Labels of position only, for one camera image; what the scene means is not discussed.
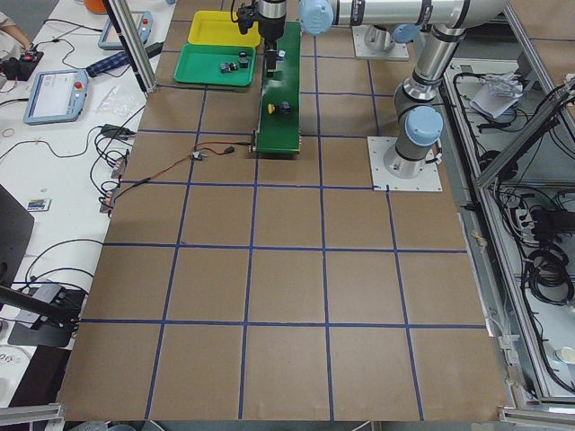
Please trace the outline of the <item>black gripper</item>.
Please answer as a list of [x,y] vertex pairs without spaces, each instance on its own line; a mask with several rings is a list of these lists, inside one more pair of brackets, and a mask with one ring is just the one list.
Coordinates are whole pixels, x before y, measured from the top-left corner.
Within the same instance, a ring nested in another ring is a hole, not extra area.
[[277,66],[277,41],[284,34],[287,16],[286,0],[261,0],[257,5],[259,33],[266,47],[266,74],[273,75]]

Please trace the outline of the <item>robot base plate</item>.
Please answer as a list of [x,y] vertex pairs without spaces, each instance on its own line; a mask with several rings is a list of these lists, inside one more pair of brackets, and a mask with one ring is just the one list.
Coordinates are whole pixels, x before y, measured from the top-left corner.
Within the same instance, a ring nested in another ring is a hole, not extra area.
[[433,150],[430,148],[426,157],[420,161],[407,161],[396,153],[395,141],[394,136],[367,138],[373,190],[442,192]]
[[355,57],[366,60],[408,61],[407,45],[393,41],[391,33],[373,25],[352,29]]

